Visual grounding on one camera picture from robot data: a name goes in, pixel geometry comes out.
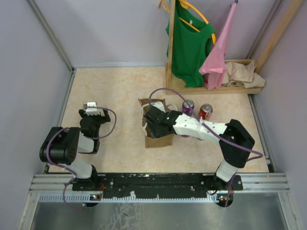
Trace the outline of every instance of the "pink garment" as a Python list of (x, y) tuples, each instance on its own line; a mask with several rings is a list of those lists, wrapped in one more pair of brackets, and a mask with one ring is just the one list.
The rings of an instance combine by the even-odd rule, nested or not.
[(205, 62), (201, 66), (199, 72), (204, 75), (204, 87), (208, 90), (213, 88), (220, 88), (223, 82), (223, 77), (226, 72), (226, 65), (224, 62), (224, 55), (226, 55), (227, 45), (229, 40), (230, 31), (234, 21), (234, 14), (236, 11), (236, 3), (231, 6), (230, 13), (226, 23), (221, 31), (219, 38)]

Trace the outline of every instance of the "wooden rack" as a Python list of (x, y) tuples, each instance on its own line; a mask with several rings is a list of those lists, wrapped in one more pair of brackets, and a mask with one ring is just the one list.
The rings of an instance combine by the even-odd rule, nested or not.
[[(275, 45), (277, 44), (279, 38), (285, 31), (289, 22), (295, 15), (296, 11), (299, 9), (303, 0), (292, 0), (276, 26), (274, 32), (270, 36), (266, 46), (261, 52), (259, 58), (256, 60), (256, 69), (255, 72), (259, 73), (262, 66), (264, 65), (266, 59), (273, 51)], [(175, 2), (176, 0), (171, 0), (170, 2), (170, 20), (169, 20), (169, 46), (168, 46), (168, 61), (165, 63), (165, 80), (166, 87), (174, 89), (182, 94), (213, 94), (213, 93), (248, 93), (256, 94), (261, 92), (262, 87), (253, 87), (246, 89), (244, 87), (226, 87), (222, 86), (218, 89), (208, 90), (204, 87), (197, 88), (185, 88), (185, 82), (182, 79), (176, 78), (172, 73), (172, 58), (173, 58), (173, 38), (174, 38), (174, 19), (175, 19)], [(226, 60), (225, 62), (237, 62), (244, 65), (247, 65), (251, 62), (251, 59), (242, 59), (242, 60)], [(171, 91), (166, 91), (166, 94), (172, 94)]]

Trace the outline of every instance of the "beige cloth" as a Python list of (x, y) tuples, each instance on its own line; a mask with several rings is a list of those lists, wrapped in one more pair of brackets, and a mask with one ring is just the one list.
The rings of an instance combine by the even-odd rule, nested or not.
[(245, 88), (263, 87), (265, 79), (257, 73), (254, 73), (255, 68), (254, 60), (247, 66), (235, 62), (226, 63), (223, 85), (227, 85), (228, 87), (243, 86)]

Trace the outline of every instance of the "orange hanger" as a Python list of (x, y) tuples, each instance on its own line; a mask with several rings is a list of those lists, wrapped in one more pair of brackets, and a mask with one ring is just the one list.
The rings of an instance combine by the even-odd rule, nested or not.
[[(187, 0), (178, 0), (178, 1), (180, 1), (180, 4), (181, 4), (181, 6), (182, 6), (184, 9), (188, 9), (188, 8), (191, 7), (193, 10), (195, 10), (196, 13), (198, 13), (198, 14), (200, 15), (200, 17), (205, 21), (206, 24), (209, 23), (208, 20), (205, 18), (205, 16), (204, 16), (198, 9), (196, 9), (193, 5), (191, 5), (190, 3), (188, 3)], [(165, 0), (160, 0), (159, 5), (158, 5), (158, 8), (161, 7), (162, 2), (164, 3), (163, 8), (164, 8), (167, 12), (170, 13), (170, 9), (169, 9), (169, 7), (168, 7), (168, 5), (167, 5), (167, 3), (166, 3)], [(182, 18), (180, 18), (180, 17), (179, 17), (179, 19), (180, 19), (182, 22), (184, 22), (185, 24), (187, 24), (188, 26), (190, 26), (191, 28), (193, 28), (195, 31), (199, 32), (199, 29), (197, 29), (195, 26), (191, 25), (190, 23), (188, 23), (187, 21), (185, 21), (184, 19), (182, 19)], [(215, 33), (213, 33), (213, 34), (211, 35), (211, 37), (212, 37), (213, 44), (215, 45), (215, 43), (216, 43)]]

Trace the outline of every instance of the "can lid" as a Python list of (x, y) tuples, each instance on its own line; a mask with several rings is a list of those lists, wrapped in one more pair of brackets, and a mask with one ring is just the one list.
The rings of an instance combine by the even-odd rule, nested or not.
[[(187, 99), (186, 101), (190, 104), (191, 107), (194, 106), (194, 102), (193, 102), (192, 100)], [(187, 105), (187, 103), (185, 103), (185, 102), (183, 102), (183, 105), (184, 105), (185, 107), (187, 107), (187, 108), (189, 107), (189, 106)]]
[(212, 106), (210, 104), (203, 104), (201, 109), (206, 113), (212, 112)]

